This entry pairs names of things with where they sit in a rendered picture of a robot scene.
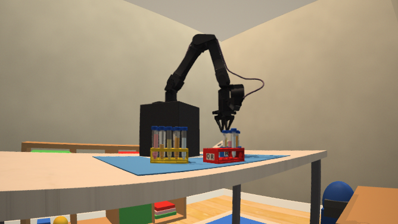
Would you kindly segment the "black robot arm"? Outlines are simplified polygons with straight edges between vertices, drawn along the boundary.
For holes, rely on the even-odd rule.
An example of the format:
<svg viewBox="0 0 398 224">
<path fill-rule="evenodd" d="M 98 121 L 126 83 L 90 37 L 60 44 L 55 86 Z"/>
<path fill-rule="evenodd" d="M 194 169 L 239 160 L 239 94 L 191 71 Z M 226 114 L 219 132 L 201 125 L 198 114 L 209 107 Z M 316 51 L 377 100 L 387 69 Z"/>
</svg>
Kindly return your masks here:
<svg viewBox="0 0 398 224">
<path fill-rule="evenodd" d="M 210 40 L 212 40 L 212 42 Z M 217 45 L 218 42 L 216 41 L 217 39 L 215 35 L 210 34 L 196 34 L 192 38 L 191 46 L 186 56 L 176 71 L 174 71 L 174 73 L 171 74 L 167 80 L 167 85 L 164 89 L 166 91 L 165 102 L 177 101 L 177 93 L 183 87 L 185 83 L 184 80 L 192 65 L 202 52 L 209 50 L 214 65 L 215 76 L 217 82 L 219 83 L 219 87 L 221 88 L 218 90 L 219 110 L 240 110 L 240 107 L 242 106 L 241 98 L 244 97 L 244 85 L 230 85 L 231 81 L 229 75 L 227 75 L 228 72 L 226 70 L 219 46 Z"/>
</svg>

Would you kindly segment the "red rack with round wells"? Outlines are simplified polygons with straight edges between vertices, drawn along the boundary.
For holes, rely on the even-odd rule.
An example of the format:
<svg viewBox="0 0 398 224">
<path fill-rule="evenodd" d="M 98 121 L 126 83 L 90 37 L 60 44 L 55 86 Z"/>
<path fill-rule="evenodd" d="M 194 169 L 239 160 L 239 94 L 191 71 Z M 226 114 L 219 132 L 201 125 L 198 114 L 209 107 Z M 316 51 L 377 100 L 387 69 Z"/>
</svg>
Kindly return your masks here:
<svg viewBox="0 0 398 224">
<path fill-rule="evenodd" d="M 227 152 L 227 151 L 230 151 L 228 152 L 228 157 L 226 158 L 219 157 L 219 152 Z M 232 157 L 232 151 L 236 151 L 235 158 Z M 241 161 L 244 161 L 244 148 L 217 148 L 217 149 L 204 148 L 203 149 L 203 162 L 206 163 L 223 164 L 223 163 L 235 163 Z"/>
</svg>

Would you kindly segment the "blue tube rack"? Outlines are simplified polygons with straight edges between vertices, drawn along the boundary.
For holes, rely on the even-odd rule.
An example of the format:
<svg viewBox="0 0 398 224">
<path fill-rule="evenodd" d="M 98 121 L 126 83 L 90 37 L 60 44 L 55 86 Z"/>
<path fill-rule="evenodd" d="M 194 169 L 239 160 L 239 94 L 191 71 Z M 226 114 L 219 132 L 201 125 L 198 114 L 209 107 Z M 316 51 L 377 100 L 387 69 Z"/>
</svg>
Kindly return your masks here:
<svg viewBox="0 0 398 224">
<path fill-rule="evenodd" d="M 231 148 L 231 147 L 220 147 L 220 148 Z M 220 152 L 220 157 L 228 157 L 228 152 Z"/>
</svg>

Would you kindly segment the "light blue mat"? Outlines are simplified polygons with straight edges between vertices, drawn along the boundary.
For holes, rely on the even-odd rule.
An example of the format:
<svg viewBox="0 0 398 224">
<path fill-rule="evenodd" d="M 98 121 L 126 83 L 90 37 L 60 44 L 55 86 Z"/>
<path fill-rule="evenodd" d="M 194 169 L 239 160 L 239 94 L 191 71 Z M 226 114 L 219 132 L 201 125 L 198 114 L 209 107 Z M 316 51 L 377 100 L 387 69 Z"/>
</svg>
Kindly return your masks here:
<svg viewBox="0 0 398 224">
<path fill-rule="evenodd" d="M 167 173 L 179 173 L 179 172 L 190 172 L 196 170 L 205 170 L 205 169 L 214 169 L 219 167 L 227 167 L 235 166 L 240 164 L 254 163 L 265 160 L 271 160 L 275 158 L 287 157 L 287 155 L 268 155 L 263 157 L 264 155 L 256 154 L 254 156 L 245 158 L 244 161 L 235 162 L 235 163 L 223 163 L 223 164 L 214 164 L 214 163 L 206 163 L 203 162 L 203 157 L 199 158 L 189 158 L 188 164 L 167 164 L 167 163 L 150 163 L 150 158 L 136 156 L 92 156 L 93 158 L 97 158 L 107 164 L 110 164 L 114 167 L 122 169 L 126 172 L 137 176 L 146 176 L 146 175 L 160 175 Z M 277 157 L 275 157 L 277 156 Z M 113 158 L 114 157 L 114 158 Z M 124 158 L 125 157 L 125 158 Z M 261 158 L 263 157 L 263 158 Z M 275 157 L 275 158 L 273 158 Z M 138 159 L 139 158 L 139 159 Z"/>
</svg>

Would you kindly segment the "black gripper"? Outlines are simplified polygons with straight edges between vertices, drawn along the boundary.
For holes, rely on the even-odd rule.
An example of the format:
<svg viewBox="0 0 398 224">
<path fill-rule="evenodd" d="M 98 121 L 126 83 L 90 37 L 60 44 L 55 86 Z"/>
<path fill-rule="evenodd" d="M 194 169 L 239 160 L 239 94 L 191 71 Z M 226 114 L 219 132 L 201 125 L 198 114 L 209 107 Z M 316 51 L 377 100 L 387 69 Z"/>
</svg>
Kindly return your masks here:
<svg viewBox="0 0 398 224">
<path fill-rule="evenodd" d="M 234 121 L 235 116 L 231 115 L 231 114 L 237 114 L 236 111 L 226 111 L 226 110 L 217 110 L 217 111 L 212 111 L 212 114 L 218 114 L 219 116 L 215 116 L 214 119 L 216 121 L 216 123 L 219 126 L 220 131 L 222 132 L 222 130 L 224 129 L 224 125 L 225 125 L 225 130 L 229 130 L 229 128 L 231 127 L 232 122 Z M 222 122 L 222 125 L 220 125 L 220 121 Z M 229 124 L 228 124 L 228 120 L 229 120 Z"/>
</svg>

